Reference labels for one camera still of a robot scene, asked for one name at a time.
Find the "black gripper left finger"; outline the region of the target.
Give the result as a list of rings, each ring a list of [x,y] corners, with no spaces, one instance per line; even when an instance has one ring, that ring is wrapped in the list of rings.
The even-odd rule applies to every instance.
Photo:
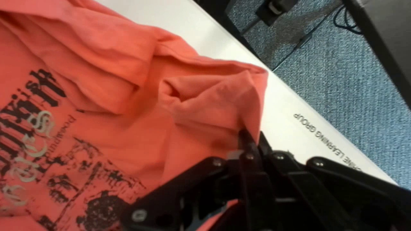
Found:
[[[265,137],[238,132],[233,159],[209,157],[129,205],[122,231],[273,231],[274,196]]]

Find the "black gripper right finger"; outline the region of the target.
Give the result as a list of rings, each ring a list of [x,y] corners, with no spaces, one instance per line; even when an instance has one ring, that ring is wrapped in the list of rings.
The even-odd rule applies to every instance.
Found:
[[[276,231],[411,231],[411,191],[323,157],[300,164],[259,136]]]

